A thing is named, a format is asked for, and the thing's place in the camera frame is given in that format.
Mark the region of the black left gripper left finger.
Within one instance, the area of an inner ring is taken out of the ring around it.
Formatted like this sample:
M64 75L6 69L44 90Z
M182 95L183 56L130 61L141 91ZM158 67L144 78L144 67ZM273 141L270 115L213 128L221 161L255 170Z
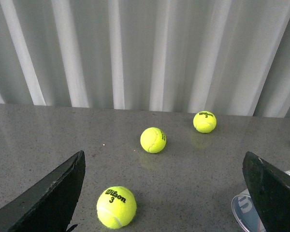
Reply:
M0 208L0 232L71 232L86 161L79 151Z

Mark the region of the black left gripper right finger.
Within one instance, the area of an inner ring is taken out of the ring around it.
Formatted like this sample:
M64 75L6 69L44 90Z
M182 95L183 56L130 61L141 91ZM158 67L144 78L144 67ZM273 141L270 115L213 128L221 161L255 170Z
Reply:
M250 151L242 170L266 231L290 232L290 175Z

